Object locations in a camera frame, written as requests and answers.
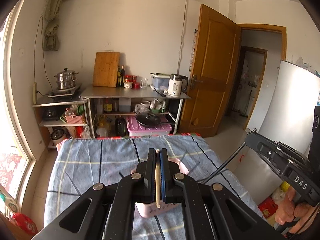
metal bolt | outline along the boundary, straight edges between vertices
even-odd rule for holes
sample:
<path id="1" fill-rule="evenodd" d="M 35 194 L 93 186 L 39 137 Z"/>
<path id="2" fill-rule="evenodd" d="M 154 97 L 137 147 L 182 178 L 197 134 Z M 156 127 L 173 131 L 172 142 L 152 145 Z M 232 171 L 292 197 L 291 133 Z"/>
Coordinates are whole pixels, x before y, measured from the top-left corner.
<path id="1" fill-rule="evenodd" d="M 215 183 L 215 184 L 212 185 L 212 188 L 213 188 L 214 190 L 220 191 L 220 190 L 223 189 L 223 186 L 222 186 L 220 183 Z"/>
<path id="2" fill-rule="evenodd" d="M 93 189 L 94 190 L 101 190 L 101 189 L 103 189 L 103 184 L 98 182 L 98 183 L 93 185 Z"/>
<path id="3" fill-rule="evenodd" d="M 184 179 L 184 175 L 182 173 L 177 173 L 177 174 L 175 174 L 174 178 L 181 180 L 181 179 Z"/>
<path id="4" fill-rule="evenodd" d="M 141 178 L 141 174 L 136 172 L 136 173 L 134 173 L 134 174 L 131 175 L 131 178 L 133 178 L 133 179 L 140 179 L 140 178 Z"/>

finger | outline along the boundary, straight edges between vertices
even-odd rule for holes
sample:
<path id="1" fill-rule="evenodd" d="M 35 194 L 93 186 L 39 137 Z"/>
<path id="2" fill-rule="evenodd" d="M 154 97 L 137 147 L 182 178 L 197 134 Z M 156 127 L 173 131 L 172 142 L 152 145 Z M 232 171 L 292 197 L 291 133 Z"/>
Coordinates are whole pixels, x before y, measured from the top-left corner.
<path id="1" fill-rule="evenodd" d="M 308 220 L 308 218 L 311 216 L 311 214 L 313 213 L 314 210 L 315 210 L 315 207 L 311 207 L 308 210 L 308 213 L 304 217 L 301 217 L 300 220 L 289 230 L 289 233 L 295 234 L 304 225 L 304 223 Z M 309 222 L 299 231 L 299 233 L 308 229 L 308 227 L 313 223 L 313 220 L 315 219 L 316 214 L 317 213 L 315 212 L 315 214 L 312 216 L 312 218 L 309 220 Z"/>
<path id="2" fill-rule="evenodd" d="M 293 215 L 298 218 L 304 217 L 310 208 L 311 206 L 308 203 L 300 203 L 295 207 Z"/>
<path id="3" fill-rule="evenodd" d="M 288 196 L 289 200 L 292 201 L 296 195 L 296 190 L 290 186 L 285 194 Z"/>
<path id="4" fill-rule="evenodd" d="M 284 196 L 284 200 L 280 204 L 279 209 L 280 209 L 280 211 L 283 210 L 287 215 L 293 215 L 294 203 L 293 203 L 292 200 L 290 200 L 289 197 L 291 197 L 290 194 L 287 194 L 287 195 Z"/>
<path id="5" fill-rule="evenodd" d="M 281 215 L 279 213 L 276 213 L 275 215 L 275 221 L 280 224 L 280 225 L 284 225 L 284 223 L 286 222 L 292 222 L 294 219 L 294 216 L 293 215 Z"/>

bamboo cutting board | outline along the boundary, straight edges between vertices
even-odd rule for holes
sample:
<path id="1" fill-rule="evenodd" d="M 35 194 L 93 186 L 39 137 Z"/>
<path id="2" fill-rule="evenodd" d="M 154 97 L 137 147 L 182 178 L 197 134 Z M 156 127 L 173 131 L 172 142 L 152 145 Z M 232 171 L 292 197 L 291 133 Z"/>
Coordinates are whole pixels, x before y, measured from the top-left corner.
<path id="1" fill-rule="evenodd" d="M 120 52 L 97 52 L 93 70 L 96 87 L 116 87 Z"/>

blue bedsheet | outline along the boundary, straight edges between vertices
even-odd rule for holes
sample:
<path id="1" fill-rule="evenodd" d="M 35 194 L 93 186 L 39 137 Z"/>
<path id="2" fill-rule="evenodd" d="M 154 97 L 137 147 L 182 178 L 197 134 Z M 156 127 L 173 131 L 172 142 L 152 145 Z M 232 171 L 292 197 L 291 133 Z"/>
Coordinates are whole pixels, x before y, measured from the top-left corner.
<path id="1" fill-rule="evenodd" d="M 58 154 L 50 177 L 45 204 L 44 225 L 48 225 L 82 193 L 99 180 L 105 185 L 119 182 L 119 172 L 124 176 L 136 168 L 138 158 L 147 160 L 148 149 L 167 148 L 169 157 L 183 159 L 191 170 L 198 162 L 191 176 L 198 180 L 207 177 L 220 166 L 221 161 L 200 136 L 174 135 L 159 137 L 122 138 L 105 140 L 67 140 Z M 214 177 L 208 184 L 219 182 L 227 187 L 254 210 L 262 213 L 249 193 L 229 171 Z M 181 206 L 157 216 L 165 239 L 185 239 Z M 154 217 L 145 219 L 137 208 L 134 214 L 132 239 L 159 239 L 160 231 Z"/>

white kettle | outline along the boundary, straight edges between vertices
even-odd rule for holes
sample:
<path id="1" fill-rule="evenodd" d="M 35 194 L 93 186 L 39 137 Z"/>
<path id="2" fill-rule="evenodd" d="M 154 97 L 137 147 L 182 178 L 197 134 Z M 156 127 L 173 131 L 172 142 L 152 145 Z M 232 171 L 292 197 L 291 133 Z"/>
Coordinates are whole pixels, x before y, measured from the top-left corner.
<path id="1" fill-rule="evenodd" d="M 182 80 L 186 81 L 185 88 L 182 89 Z M 189 79 L 186 76 L 178 74 L 171 74 L 169 80 L 168 95 L 172 97 L 179 97 L 181 92 L 187 91 Z"/>

